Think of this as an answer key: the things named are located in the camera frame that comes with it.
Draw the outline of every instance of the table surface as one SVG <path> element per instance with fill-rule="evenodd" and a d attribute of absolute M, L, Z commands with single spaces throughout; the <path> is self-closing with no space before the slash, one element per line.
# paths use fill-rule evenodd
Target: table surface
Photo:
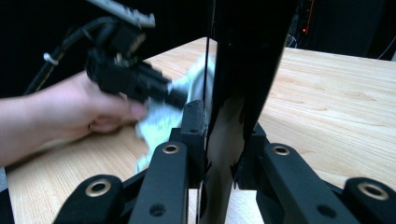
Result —
<path fill-rule="evenodd" d="M 204 54 L 205 42 L 201 38 L 148 61 L 178 78 Z M 209 50 L 215 57 L 216 42 Z M 367 176 L 396 189 L 395 111 L 396 63 L 285 49 L 259 122 L 270 142 L 294 147 L 336 186 Z M 38 150 L 7 168 L 16 223 L 50 223 L 80 182 L 98 174 L 125 180 L 147 152 L 133 124 Z M 254 197 L 253 191 L 234 190 L 226 222 L 262 222 Z"/>

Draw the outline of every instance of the white cloth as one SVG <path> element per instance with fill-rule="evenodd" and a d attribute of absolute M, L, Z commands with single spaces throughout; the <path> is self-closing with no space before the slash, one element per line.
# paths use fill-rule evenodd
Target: white cloth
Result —
<path fill-rule="evenodd" d="M 215 63 L 212 58 L 207 60 L 206 94 L 205 94 L 205 124 L 209 122 L 211 111 L 212 90 L 215 75 Z M 202 56 L 187 72 L 186 76 L 175 80 L 169 85 L 169 90 L 176 89 L 188 93 L 187 103 L 202 100 L 205 78 L 205 55 Z M 149 166 L 155 148 L 169 140 L 172 128 L 179 128 L 183 110 L 167 105 L 164 102 L 148 101 L 146 117 L 136 124 L 136 134 L 148 144 L 149 152 L 140 158 L 135 167 L 139 173 Z"/>

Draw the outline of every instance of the black cable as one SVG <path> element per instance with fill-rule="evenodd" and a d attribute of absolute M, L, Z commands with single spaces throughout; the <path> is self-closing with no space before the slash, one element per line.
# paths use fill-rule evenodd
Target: black cable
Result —
<path fill-rule="evenodd" d="M 76 30 L 73 34 L 71 34 L 69 37 L 67 37 L 62 44 L 55 49 L 51 53 L 51 55 L 46 55 L 47 59 L 44 65 L 41 67 L 40 71 L 35 75 L 35 78 L 33 81 L 29 84 L 29 87 L 26 89 L 23 95 L 27 95 L 36 91 L 39 91 L 40 88 L 43 86 L 43 84 L 46 82 L 46 80 L 50 77 L 50 73 L 53 71 L 53 68 L 55 65 L 58 64 L 58 62 L 62 59 L 64 56 L 64 53 L 71 47 L 73 44 L 75 44 L 77 41 L 79 41 L 82 37 L 87 36 L 88 38 L 91 38 L 90 32 L 102 27 L 103 25 L 110 23 L 110 22 L 119 22 L 115 18 L 111 17 L 102 17 L 98 18 L 94 21 L 91 21 L 87 24 L 85 24 L 83 27 L 79 28 Z"/>

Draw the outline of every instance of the metal ring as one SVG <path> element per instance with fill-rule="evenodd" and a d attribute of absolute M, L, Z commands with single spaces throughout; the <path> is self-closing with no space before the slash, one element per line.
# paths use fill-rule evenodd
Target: metal ring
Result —
<path fill-rule="evenodd" d="M 290 151 L 284 147 L 273 147 L 273 151 L 279 156 L 287 156 L 290 154 Z"/>
<path fill-rule="evenodd" d="M 86 189 L 85 189 L 85 194 L 87 194 L 90 197 L 98 197 L 101 195 L 106 194 L 111 188 L 111 183 L 106 180 L 106 179 L 98 179 L 93 181 Z"/>
<path fill-rule="evenodd" d="M 359 183 L 358 189 L 363 194 L 377 200 L 385 201 L 389 198 L 389 195 L 386 191 L 381 189 L 378 185 L 372 183 L 367 183 L 367 182 Z"/>
<path fill-rule="evenodd" d="M 163 147 L 163 152 L 166 154 L 174 154 L 177 153 L 180 150 L 180 148 L 176 145 L 168 145 L 166 147 Z"/>

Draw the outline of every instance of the black plastic part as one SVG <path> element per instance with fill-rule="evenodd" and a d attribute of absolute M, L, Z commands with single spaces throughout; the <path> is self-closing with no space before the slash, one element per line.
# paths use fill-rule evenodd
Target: black plastic part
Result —
<path fill-rule="evenodd" d="M 188 94 L 183 91 L 171 90 L 169 95 L 165 97 L 165 102 L 177 108 L 183 108 L 187 102 Z"/>
<path fill-rule="evenodd" d="M 140 62 L 129 67 L 114 63 L 99 49 L 91 49 L 85 66 L 90 79 L 101 89 L 112 94 L 125 94 L 129 98 L 144 103 L 149 97 L 164 101 L 177 108 L 186 103 L 187 93 L 168 93 L 169 79 L 153 69 L 151 65 Z"/>
<path fill-rule="evenodd" d="M 250 139 L 247 141 L 241 157 L 236 164 L 236 174 L 233 180 L 240 189 L 259 189 L 264 175 L 260 162 L 257 159 L 265 146 L 269 144 L 265 131 L 257 123 Z"/>
<path fill-rule="evenodd" d="M 134 211 L 134 205 L 136 204 L 136 198 L 139 194 L 139 190 L 142 187 L 143 180 L 145 179 L 147 170 L 144 170 L 137 175 L 122 182 L 123 196 L 125 199 L 125 205 L 123 207 L 120 219 L 118 223 L 126 223 Z"/>
<path fill-rule="evenodd" d="M 265 223 L 359 223 L 293 148 L 269 144 L 259 161 L 270 184 L 257 199 Z"/>
<path fill-rule="evenodd" d="M 396 192 L 376 180 L 348 179 L 342 200 L 360 223 L 396 222 Z"/>
<path fill-rule="evenodd" d="M 14 224 L 11 200 L 9 199 L 8 189 L 0 191 L 0 223 Z"/>
<path fill-rule="evenodd" d="M 180 140 L 189 151 L 189 188 L 198 189 L 205 175 L 204 102 L 184 106 Z"/>
<path fill-rule="evenodd" d="M 110 184 L 109 190 L 93 196 L 104 190 L 104 182 Z M 54 223 L 114 223 L 120 217 L 123 205 L 121 181 L 114 175 L 96 175 L 78 185 Z"/>
<path fill-rule="evenodd" d="M 184 144 L 157 146 L 129 223 L 187 223 L 188 152 Z"/>

